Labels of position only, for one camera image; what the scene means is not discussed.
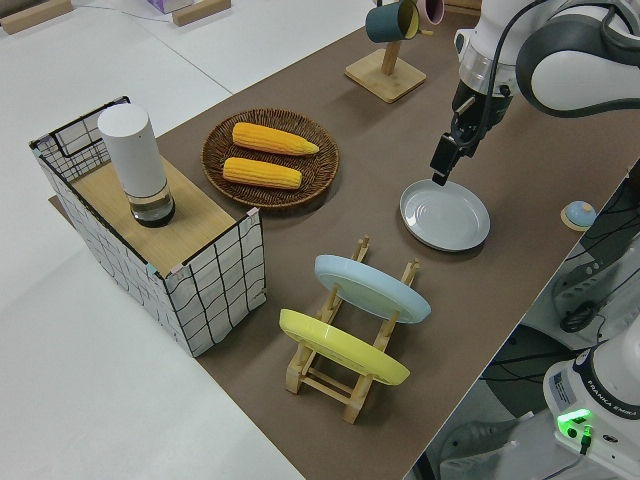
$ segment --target yellow corn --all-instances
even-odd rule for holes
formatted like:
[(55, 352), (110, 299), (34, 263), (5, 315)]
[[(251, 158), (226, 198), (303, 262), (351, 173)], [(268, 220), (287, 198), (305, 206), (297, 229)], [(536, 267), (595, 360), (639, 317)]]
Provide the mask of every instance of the yellow corn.
[(234, 144), (262, 152), (309, 155), (319, 150), (317, 145), (299, 135), (255, 123), (236, 123), (232, 135)]
[(227, 158), (222, 177), (229, 182), (287, 190), (300, 188), (302, 183), (302, 172), (299, 170), (240, 157)]

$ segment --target mug holder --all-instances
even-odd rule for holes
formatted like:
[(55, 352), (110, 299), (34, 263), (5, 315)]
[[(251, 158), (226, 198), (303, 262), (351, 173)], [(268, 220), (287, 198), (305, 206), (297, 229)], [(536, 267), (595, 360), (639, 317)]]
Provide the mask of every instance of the mug holder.
[[(432, 33), (419, 32), (422, 35)], [(385, 102), (395, 102), (427, 78), (425, 73), (398, 58), (401, 44), (402, 40), (389, 42), (386, 48), (376, 50), (346, 67), (345, 75)]]

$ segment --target blue plate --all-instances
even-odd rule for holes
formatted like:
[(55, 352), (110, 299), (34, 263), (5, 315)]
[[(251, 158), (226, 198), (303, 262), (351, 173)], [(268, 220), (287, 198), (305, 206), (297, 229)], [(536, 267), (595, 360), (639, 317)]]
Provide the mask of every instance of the blue plate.
[(340, 298), (378, 317), (389, 319), (400, 312), (398, 322), (418, 323), (431, 313), (429, 303), (415, 290), (364, 263), (320, 255), (315, 273), (327, 290), (337, 286)]

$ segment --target wooden board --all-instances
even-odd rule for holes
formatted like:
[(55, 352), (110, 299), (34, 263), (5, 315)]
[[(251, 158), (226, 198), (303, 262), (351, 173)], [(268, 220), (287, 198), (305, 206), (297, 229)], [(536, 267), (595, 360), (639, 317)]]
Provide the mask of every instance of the wooden board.
[(202, 18), (231, 8), (231, 0), (201, 0), (171, 15), (173, 23), (182, 27)]
[(0, 19), (2, 28), (9, 35), (26, 30), (73, 10), (71, 0), (49, 0)]
[(376, 50), (349, 65), (345, 74), (385, 102), (393, 103), (418, 87), (427, 76), (401, 58), (396, 60), (391, 75), (386, 75), (382, 71), (384, 54), (384, 49)]
[(166, 277), (174, 266), (214, 240), (235, 220), (166, 160), (164, 167), (176, 213), (161, 228), (146, 228), (136, 222), (111, 163), (76, 180), (73, 186)]

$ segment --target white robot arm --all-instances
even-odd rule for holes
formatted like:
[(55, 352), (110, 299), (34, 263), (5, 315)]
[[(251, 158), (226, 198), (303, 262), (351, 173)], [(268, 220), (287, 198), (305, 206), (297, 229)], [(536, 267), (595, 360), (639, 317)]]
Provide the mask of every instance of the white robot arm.
[(634, 1), (484, 0), (476, 28), (455, 36), (460, 83), (451, 131), (431, 161), (434, 182), (473, 156), (515, 94), (559, 117), (640, 108)]

